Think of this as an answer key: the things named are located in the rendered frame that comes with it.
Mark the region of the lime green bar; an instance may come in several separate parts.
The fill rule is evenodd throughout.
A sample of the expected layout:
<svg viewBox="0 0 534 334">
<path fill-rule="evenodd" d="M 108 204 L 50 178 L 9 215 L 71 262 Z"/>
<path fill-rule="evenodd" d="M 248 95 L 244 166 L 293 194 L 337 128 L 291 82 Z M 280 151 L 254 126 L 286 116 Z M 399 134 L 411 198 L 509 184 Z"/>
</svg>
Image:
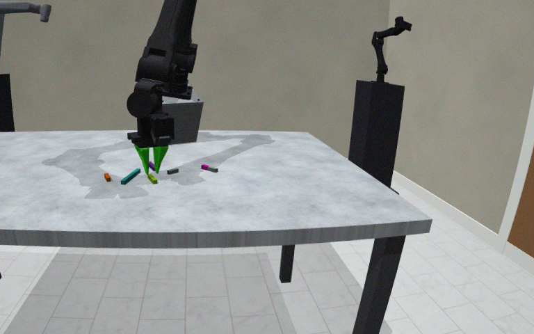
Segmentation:
<svg viewBox="0 0 534 334">
<path fill-rule="evenodd" d="M 153 183 L 153 184 L 157 184 L 157 179 L 152 175 L 152 174 L 149 174 L 147 176 L 147 178 Z"/>
</svg>

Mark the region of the turquoise rod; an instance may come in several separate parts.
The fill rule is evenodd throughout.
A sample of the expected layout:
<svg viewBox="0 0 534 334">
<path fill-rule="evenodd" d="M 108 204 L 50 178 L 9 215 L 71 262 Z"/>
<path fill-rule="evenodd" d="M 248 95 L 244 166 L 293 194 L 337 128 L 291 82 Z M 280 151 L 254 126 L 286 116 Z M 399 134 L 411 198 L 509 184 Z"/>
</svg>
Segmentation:
<svg viewBox="0 0 534 334">
<path fill-rule="evenodd" d="M 124 179 L 121 180 L 121 184 L 125 185 L 130 180 L 132 180 L 135 176 L 137 176 L 139 173 L 140 173 L 140 168 L 135 169 L 132 173 L 130 173 Z"/>
</svg>

